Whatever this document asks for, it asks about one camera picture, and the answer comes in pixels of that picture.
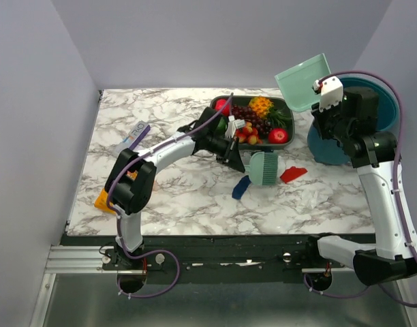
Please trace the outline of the red apple front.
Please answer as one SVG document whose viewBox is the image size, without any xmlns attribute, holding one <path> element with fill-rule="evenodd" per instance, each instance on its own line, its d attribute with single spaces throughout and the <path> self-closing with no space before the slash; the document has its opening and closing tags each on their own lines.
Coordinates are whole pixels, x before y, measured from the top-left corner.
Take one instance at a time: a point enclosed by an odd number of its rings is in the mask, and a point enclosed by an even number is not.
<svg viewBox="0 0 417 327">
<path fill-rule="evenodd" d="M 289 140 L 289 134 L 284 128 L 274 128 L 268 134 L 270 144 L 285 144 Z"/>
</svg>

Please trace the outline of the red paper scrap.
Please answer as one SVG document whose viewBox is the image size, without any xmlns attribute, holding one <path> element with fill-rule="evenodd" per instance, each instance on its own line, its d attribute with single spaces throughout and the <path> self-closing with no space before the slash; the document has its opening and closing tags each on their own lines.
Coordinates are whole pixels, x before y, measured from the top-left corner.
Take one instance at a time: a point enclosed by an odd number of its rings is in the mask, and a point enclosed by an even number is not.
<svg viewBox="0 0 417 327">
<path fill-rule="evenodd" d="M 286 169 L 280 176 L 280 180 L 283 183 L 290 183 L 299 177 L 303 176 L 307 173 L 306 168 L 298 168 L 296 166 L 292 166 L 288 169 Z"/>
</svg>

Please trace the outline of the grey fruit tray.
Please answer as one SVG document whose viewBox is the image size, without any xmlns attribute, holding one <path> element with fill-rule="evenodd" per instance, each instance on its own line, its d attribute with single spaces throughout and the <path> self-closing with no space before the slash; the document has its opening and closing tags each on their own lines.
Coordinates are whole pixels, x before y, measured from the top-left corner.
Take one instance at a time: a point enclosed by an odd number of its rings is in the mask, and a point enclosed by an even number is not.
<svg viewBox="0 0 417 327">
<path fill-rule="evenodd" d="M 237 106 L 248 106 L 250 100 L 253 97 L 266 97 L 269 98 L 273 103 L 274 107 L 269 112 L 266 119 L 271 123 L 271 130 L 274 128 L 284 128 L 289 134 L 289 140 L 285 144 L 270 144 L 268 142 L 268 136 L 266 138 L 261 138 L 262 144 L 248 145 L 240 144 L 239 149 L 241 150 L 263 150 L 263 151 L 276 151 L 285 148 L 293 142 L 295 134 L 294 126 L 294 117 L 292 111 L 287 107 L 286 102 L 279 97 L 269 97 L 269 96 L 250 96 L 250 95 L 235 95 L 232 98 L 230 104 L 230 113 L 232 113 L 233 105 Z"/>
</svg>

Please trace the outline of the mint green dustpan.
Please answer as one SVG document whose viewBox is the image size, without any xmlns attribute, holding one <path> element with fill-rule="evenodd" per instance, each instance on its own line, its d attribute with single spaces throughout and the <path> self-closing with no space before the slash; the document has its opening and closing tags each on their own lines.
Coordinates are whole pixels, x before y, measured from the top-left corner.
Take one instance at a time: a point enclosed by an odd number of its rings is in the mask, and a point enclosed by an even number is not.
<svg viewBox="0 0 417 327">
<path fill-rule="evenodd" d="M 292 112 L 304 112 L 319 101 L 314 82 L 329 74 L 326 56 L 321 53 L 277 74 L 275 80 L 287 107 Z"/>
</svg>

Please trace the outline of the aluminium rail frame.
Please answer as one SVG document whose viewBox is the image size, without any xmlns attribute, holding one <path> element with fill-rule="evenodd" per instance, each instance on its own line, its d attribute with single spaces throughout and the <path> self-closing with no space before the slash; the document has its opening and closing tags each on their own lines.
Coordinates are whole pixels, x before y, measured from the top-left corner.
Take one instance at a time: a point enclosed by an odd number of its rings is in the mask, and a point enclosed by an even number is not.
<svg viewBox="0 0 417 327">
<path fill-rule="evenodd" d="M 44 277 L 37 297 L 36 305 L 33 310 L 30 326 L 45 326 L 45 318 L 50 304 L 51 293 L 54 287 L 57 274 L 106 274 L 112 275 L 136 275 L 145 276 L 142 269 L 142 262 L 136 260 L 136 268 L 130 268 L 129 264 L 123 266 L 111 264 L 111 259 L 98 252 L 99 247 L 87 246 L 56 246 L 51 247 L 46 261 Z M 211 264 L 214 268 L 228 267 L 252 267 L 262 268 L 263 262 L 245 260 L 239 263 L 215 263 Z M 403 299 L 408 299 L 409 291 L 405 282 L 397 282 L 397 290 L 400 291 Z M 417 313 L 414 309 L 404 309 L 409 321 L 409 326 L 417 326 Z"/>
</svg>

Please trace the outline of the red apple back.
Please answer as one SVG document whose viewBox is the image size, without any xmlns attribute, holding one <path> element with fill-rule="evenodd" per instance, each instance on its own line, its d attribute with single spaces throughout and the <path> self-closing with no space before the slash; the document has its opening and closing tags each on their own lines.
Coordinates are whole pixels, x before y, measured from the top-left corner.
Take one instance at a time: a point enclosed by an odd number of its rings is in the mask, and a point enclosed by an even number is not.
<svg viewBox="0 0 417 327">
<path fill-rule="evenodd" d="M 215 110 L 221 112 L 224 116 L 230 115 L 230 101 L 227 99 L 218 99 L 215 102 Z"/>
</svg>

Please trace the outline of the teal plastic waste bin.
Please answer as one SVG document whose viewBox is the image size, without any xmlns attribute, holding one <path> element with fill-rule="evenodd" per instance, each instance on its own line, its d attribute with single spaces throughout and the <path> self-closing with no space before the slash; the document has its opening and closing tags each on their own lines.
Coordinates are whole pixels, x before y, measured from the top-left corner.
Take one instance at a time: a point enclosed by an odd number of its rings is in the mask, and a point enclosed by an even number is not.
<svg viewBox="0 0 417 327">
<path fill-rule="evenodd" d="M 354 168 L 392 161 L 396 137 L 389 132 L 398 116 L 398 104 L 383 87 L 363 78 L 341 79 L 344 98 L 337 131 L 341 140 L 323 140 L 311 125 L 307 136 L 316 162 Z"/>
</svg>

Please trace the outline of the red apple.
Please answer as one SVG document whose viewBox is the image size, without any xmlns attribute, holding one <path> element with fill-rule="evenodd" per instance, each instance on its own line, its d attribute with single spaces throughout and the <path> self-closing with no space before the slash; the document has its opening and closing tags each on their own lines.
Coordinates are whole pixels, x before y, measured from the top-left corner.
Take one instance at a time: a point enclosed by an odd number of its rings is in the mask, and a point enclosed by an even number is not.
<svg viewBox="0 0 417 327">
<path fill-rule="evenodd" d="M 230 101 L 227 99 L 218 99 L 215 102 L 215 110 L 221 112 L 224 116 L 230 115 Z"/>
<path fill-rule="evenodd" d="M 285 144 L 289 140 L 289 134 L 284 128 L 274 128 L 268 134 L 270 144 Z"/>
</svg>

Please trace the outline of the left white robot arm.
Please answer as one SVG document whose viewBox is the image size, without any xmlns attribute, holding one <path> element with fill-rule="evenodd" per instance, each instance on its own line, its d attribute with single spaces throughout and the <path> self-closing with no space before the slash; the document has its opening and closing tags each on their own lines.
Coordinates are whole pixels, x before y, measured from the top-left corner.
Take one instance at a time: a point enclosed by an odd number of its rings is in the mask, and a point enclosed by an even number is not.
<svg viewBox="0 0 417 327">
<path fill-rule="evenodd" d="M 207 107 L 196 121 L 180 127 L 167 140 L 143 151 L 124 149 L 119 153 L 104 190 L 107 207 L 117 214 L 116 242 L 122 248 L 118 261 L 125 268 L 141 263 L 141 212 L 151 198 L 158 172 L 198 151 L 208 151 L 220 164 L 245 171 L 238 141 L 224 138 L 218 130 L 222 121 L 219 112 Z"/>
</svg>

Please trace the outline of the purple grape bunch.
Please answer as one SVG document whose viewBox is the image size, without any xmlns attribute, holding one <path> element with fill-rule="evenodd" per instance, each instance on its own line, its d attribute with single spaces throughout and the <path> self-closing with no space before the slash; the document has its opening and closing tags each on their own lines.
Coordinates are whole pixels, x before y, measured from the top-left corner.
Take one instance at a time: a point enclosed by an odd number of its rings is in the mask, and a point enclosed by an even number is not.
<svg viewBox="0 0 417 327">
<path fill-rule="evenodd" d="M 233 105 L 232 114 L 236 119 L 245 120 L 246 124 L 251 125 L 258 131 L 261 138 L 266 138 L 272 128 L 268 119 L 261 118 L 249 106 Z"/>
</svg>

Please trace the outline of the mint green hand brush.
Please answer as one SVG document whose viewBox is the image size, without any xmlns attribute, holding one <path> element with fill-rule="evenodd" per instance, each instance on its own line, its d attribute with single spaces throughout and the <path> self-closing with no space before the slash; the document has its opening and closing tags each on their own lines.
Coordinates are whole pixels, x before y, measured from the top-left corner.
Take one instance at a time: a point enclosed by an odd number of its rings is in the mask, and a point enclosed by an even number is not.
<svg viewBox="0 0 417 327">
<path fill-rule="evenodd" d="M 245 171 L 250 181 L 259 186 L 270 186 L 277 183 L 278 155 L 274 152 L 260 151 L 254 153 Z"/>
</svg>

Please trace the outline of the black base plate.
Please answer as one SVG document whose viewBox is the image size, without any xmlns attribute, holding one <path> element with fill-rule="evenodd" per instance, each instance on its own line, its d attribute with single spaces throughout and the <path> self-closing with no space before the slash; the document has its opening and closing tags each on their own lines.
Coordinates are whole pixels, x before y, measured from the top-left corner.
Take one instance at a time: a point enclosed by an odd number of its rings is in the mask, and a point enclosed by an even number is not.
<svg viewBox="0 0 417 327">
<path fill-rule="evenodd" d="M 309 235 L 146 236 L 128 258 L 111 236 L 63 235 L 61 245 L 94 249 L 102 272 L 125 281 L 145 277 L 152 284 L 299 283 L 305 272 L 329 280 L 342 265 L 317 256 Z"/>
</svg>

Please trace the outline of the blue paper scrap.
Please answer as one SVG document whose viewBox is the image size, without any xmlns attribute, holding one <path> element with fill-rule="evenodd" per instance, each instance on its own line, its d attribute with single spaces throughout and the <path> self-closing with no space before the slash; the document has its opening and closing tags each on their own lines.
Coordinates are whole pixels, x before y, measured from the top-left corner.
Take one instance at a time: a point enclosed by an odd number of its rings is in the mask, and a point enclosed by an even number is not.
<svg viewBox="0 0 417 327">
<path fill-rule="evenodd" d="M 250 184 L 251 181 L 247 175 L 242 177 L 232 190 L 232 198 L 235 200 L 240 200 Z"/>
</svg>

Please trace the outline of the orange snack bag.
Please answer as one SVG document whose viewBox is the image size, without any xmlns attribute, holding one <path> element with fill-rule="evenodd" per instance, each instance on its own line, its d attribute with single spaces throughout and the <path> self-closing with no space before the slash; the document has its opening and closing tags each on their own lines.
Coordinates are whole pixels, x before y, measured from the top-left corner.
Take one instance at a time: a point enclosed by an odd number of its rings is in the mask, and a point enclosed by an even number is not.
<svg viewBox="0 0 417 327">
<path fill-rule="evenodd" d="M 114 211 L 111 208 L 114 208 L 116 206 L 116 198 L 114 196 L 117 195 L 117 192 L 121 190 L 129 191 L 131 189 L 132 184 L 136 180 L 136 177 L 138 175 L 138 171 L 135 170 L 134 172 L 127 171 L 126 175 L 122 177 L 122 179 L 118 182 L 117 186 L 114 188 L 114 192 L 112 193 L 113 196 L 110 200 L 110 206 L 107 205 L 106 200 L 108 198 L 108 192 L 103 188 L 98 195 L 96 201 L 94 202 L 94 207 L 107 212 L 107 213 L 113 213 Z"/>
</svg>

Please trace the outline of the orange pineapple toy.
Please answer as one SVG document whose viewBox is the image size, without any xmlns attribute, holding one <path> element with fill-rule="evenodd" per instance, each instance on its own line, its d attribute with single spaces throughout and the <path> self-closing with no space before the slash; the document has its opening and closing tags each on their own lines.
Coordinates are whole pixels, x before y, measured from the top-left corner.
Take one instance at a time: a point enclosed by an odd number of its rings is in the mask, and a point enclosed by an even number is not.
<svg viewBox="0 0 417 327">
<path fill-rule="evenodd" d="M 248 106 L 256 113 L 261 119 L 265 119 L 271 109 L 274 107 L 274 103 L 266 97 L 253 97 Z"/>
</svg>

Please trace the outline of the green lime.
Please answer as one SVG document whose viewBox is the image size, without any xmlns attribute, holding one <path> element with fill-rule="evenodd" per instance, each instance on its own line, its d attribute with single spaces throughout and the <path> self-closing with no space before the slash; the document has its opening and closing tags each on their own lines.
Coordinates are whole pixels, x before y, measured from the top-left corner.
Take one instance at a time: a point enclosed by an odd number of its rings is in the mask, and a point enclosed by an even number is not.
<svg viewBox="0 0 417 327">
<path fill-rule="evenodd" d="M 217 131 L 221 134 L 225 134 L 226 130 L 228 128 L 228 120 L 226 117 L 221 117 L 219 120 Z"/>
</svg>

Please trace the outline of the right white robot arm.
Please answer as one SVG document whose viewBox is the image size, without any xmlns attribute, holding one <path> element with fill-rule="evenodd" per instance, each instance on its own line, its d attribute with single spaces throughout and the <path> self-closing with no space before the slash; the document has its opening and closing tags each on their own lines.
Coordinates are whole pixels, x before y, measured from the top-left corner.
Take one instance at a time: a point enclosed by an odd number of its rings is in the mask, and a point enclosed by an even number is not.
<svg viewBox="0 0 417 327">
<path fill-rule="evenodd" d="M 417 275 L 417 234 L 403 193 L 402 167 L 396 161 L 397 140 L 377 130 L 379 95 L 369 87 L 340 87 L 337 99 L 312 107 L 315 128 L 323 139 L 335 139 L 356 169 L 375 228 L 375 245 L 321 234 L 304 250 L 308 265 L 336 261 L 356 273 L 364 285 Z"/>
</svg>

